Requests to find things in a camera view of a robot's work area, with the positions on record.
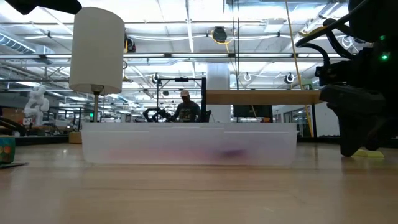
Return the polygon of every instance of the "green light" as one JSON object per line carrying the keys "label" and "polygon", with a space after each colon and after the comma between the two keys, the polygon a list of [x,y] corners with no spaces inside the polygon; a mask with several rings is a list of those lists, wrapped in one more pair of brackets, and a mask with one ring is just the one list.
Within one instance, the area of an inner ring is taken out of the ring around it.
{"label": "green light", "polygon": [[389,58],[390,58],[390,52],[383,52],[380,56],[380,60],[382,61],[389,60]]}

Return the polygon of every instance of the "white column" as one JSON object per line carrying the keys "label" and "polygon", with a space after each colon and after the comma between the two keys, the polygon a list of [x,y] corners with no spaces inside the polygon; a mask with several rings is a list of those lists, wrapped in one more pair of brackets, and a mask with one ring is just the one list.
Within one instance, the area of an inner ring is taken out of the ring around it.
{"label": "white column", "polygon": [[[229,90],[229,68],[227,63],[207,64],[207,90]],[[231,105],[207,105],[211,110],[210,122],[231,122]]]}

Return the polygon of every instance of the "white humanoid robot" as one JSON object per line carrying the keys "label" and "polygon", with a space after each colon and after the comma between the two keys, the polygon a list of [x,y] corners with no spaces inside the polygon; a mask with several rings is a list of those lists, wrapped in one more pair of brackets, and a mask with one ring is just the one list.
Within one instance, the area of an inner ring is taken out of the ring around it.
{"label": "white humanoid robot", "polygon": [[46,89],[42,86],[33,87],[33,90],[29,93],[29,101],[25,106],[25,116],[35,116],[35,125],[43,124],[43,112],[46,112],[50,108],[49,100],[44,98]]}

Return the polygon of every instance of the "wooden shelf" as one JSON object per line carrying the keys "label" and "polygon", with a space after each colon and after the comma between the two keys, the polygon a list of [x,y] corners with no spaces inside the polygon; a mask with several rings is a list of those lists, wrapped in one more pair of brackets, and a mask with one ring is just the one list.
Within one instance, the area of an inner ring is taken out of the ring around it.
{"label": "wooden shelf", "polygon": [[319,90],[207,90],[208,105],[311,105]]}

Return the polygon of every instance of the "man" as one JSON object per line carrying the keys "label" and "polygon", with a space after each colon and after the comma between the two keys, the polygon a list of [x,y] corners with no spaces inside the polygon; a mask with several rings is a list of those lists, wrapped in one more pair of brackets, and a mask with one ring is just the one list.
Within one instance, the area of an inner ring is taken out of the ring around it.
{"label": "man", "polygon": [[176,120],[177,117],[180,118],[180,122],[200,122],[200,107],[190,99],[189,91],[181,91],[182,103],[177,106],[177,110],[171,117],[171,120]]}

